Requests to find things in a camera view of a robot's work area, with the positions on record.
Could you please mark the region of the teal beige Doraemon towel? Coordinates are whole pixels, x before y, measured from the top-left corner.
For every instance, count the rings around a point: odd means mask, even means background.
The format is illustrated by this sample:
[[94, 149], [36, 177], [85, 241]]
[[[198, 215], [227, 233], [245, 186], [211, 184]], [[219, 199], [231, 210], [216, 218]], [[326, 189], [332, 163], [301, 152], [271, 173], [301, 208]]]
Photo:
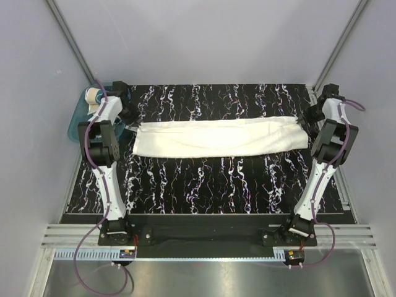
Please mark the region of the teal beige Doraemon towel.
[[86, 89], [84, 99], [85, 102], [88, 104], [88, 115], [97, 112], [101, 104], [102, 95], [103, 91], [100, 88], [90, 87]]

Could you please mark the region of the white towel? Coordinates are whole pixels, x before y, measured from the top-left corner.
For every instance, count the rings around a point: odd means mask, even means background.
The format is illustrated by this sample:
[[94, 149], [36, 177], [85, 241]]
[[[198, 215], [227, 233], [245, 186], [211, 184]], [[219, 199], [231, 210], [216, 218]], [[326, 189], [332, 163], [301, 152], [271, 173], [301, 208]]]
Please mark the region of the white towel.
[[249, 157], [306, 149], [308, 134], [292, 116], [143, 123], [134, 155], [153, 158]]

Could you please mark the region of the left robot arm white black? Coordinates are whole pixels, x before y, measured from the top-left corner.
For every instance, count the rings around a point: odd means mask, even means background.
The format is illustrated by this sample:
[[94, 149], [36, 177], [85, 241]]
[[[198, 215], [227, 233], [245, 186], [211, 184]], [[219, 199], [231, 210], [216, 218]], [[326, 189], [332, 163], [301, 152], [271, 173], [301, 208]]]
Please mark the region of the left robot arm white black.
[[109, 90], [97, 83], [96, 87], [86, 89], [85, 100], [89, 105], [98, 105], [90, 119], [77, 125], [82, 158], [96, 177], [103, 204], [103, 218], [98, 222], [98, 244], [127, 245], [136, 235], [118, 184], [120, 152], [114, 123], [120, 119], [125, 124], [134, 124], [139, 119], [139, 111], [131, 102], [128, 84], [122, 81], [113, 82]]

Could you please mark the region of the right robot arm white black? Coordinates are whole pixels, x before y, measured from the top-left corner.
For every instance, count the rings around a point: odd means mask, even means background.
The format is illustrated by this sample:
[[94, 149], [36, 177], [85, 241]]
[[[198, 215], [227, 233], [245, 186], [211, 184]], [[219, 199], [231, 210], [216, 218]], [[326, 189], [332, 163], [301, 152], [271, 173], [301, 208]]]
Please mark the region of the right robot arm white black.
[[314, 236], [324, 191], [337, 168], [345, 163], [355, 143], [359, 128], [347, 118], [346, 105], [365, 110], [359, 103], [341, 96], [338, 85], [327, 84], [317, 103], [297, 120], [297, 123], [308, 126], [319, 121], [323, 125], [312, 145], [312, 168], [307, 185], [290, 219], [281, 227], [281, 239], [288, 245], [299, 245]]

